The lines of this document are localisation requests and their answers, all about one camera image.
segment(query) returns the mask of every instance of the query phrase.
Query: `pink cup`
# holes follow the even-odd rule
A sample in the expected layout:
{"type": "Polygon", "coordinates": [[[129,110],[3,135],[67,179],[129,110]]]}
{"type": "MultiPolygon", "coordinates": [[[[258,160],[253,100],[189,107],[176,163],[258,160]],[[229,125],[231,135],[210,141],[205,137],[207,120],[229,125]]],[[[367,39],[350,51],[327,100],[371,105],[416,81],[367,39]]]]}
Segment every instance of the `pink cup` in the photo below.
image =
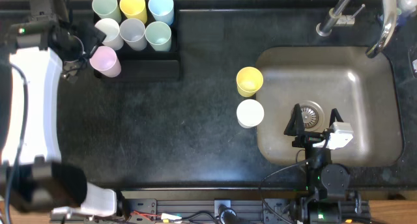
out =
{"type": "Polygon", "coordinates": [[[107,77],[115,77],[122,71],[116,52],[107,46],[97,48],[93,57],[90,58],[90,64],[107,77]]]}

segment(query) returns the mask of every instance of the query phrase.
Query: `stainless steel sink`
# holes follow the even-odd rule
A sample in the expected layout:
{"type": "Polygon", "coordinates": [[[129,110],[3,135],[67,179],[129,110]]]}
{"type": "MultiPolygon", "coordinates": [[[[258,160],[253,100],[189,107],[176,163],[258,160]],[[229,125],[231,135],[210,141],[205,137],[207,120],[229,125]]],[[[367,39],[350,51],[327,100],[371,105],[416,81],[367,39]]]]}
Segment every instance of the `stainless steel sink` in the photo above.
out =
{"type": "Polygon", "coordinates": [[[384,166],[401,155],[403,141],[390,62],[366,48],[271,48],[256,62],[264,76],[256,99],[265,109],[257,127],[259,150],[280,165],[295,162],[299,148],[283,134],[295,104],[303,107],[307,130],[329,127],[337,108],[354,130],[353,140],[332,151],[332,161],[347,166],[384,166]]]}

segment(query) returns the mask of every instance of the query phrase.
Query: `chrome faucet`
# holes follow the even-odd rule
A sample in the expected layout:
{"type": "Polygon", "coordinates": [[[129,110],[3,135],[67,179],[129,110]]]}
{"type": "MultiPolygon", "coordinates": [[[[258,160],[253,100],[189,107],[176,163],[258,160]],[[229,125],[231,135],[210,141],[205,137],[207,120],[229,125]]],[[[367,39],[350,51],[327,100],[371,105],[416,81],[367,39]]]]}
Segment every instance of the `chrome faucet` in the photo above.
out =
{"type": "MultiPolygon", "coordinates": [[[[335,26],[352,26],[354,24],[354,17],[365,7],[362,5],[353,16],[342,15],[347,4],[351,0],[339,0],[334,8],[331,8],[323,23],[316,26],[316,31],[320,36],[329,36],[335,26]]],[[[381,37],[377,43],[368,48],[366,55],[369,58],[376,57],[389,43],[392,34],[394,33],[395,25],[397,23],[397,2],[396,0],[382,0],[384,6],[384,25],[382,26],[381,37]]]]}

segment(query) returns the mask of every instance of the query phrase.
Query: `black dish rack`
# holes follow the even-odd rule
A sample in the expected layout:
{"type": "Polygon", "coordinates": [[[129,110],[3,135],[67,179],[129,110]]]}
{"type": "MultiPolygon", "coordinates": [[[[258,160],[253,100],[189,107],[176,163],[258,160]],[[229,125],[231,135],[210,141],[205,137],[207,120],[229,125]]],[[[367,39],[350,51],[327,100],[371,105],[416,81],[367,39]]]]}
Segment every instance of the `black dish rack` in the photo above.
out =
{"type": "MultiPolygon", "coordinates": [[[[107,77],[97,70],[94,76],[105,82],[159,82],[159,81],[178,81],[181,77],[180,55],[177,34],[177,16],[179,13],[174,11],[174,22],[171,28],[171,49],[169,51],[155,51],[148,43],[142,51],[133,50],[126,42],[123,47],[116,51],[120,61],[122,71],[117,77],[107,77]]],[[[154,22],[151,12],[147,7],[148,20],[147,27],[154,22]]],[[[94,24],[101,18],[94,14],[94,24]]]]}

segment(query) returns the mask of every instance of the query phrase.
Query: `cup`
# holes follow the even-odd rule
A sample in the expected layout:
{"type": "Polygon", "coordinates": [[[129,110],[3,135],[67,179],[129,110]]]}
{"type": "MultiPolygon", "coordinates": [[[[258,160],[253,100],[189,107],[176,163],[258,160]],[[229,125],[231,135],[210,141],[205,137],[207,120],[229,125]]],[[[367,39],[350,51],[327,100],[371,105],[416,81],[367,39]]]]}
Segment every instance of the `cup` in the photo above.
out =
{"type": "Polygon", "coordinates": [[[134,50],[141,51],[148,44],[145,38],[145,25],[139,19],[127,19],[120,25],[120,35],[134,50]]]}
{"type": "Polygon", "coordinates": [[[253,96],[263,84],[262,73],[254,67],[241,69],[236,76],[237,91],[243,97],[253,96]]]}
{"type": "Polygon", "coordinates": [[[244,100],[237,107],[236,114],[241,127],[252,128],[262,122],[265,112],[258,101],[244,100]]]}
{"type": "Polygon", "coordinates": [[[103,45],[113,48],[115,51],[123,47],[123,39],[120,36],[119,24],[111,19],[105,18],[99,20],[95,27],[106,34],[103,45]]]}
{"type": "Polygon", "coordinates": [[[174,0],[149,0],[148,7],[156,21],[167,25],[174,22],[174,0]]]}
{"type": "Polygon", "coordinates": [[[111,18],[117,23],[122,21],[117,0],[93,0],[92,6],[94,12],[102,19],[111,18]]]}
{"type": "Polygon", "coordinates": [[[164,22],[150,23],[146,28],[145,37],[155,51],[171,49],[171,28],[164,22]]]}
{"type": "Polygon", "coordinates": [[[107,46],[97,48],[93,57],[90,58],[90,64],[107,77],[115,77],[122,71],[116,51],[107,46]]]}
{"type": "Polygon", "coordinates": [[[139,19],[143,23],[148,20],[145,0],[120,0],[120,9],[129,19],[139,19]]]}

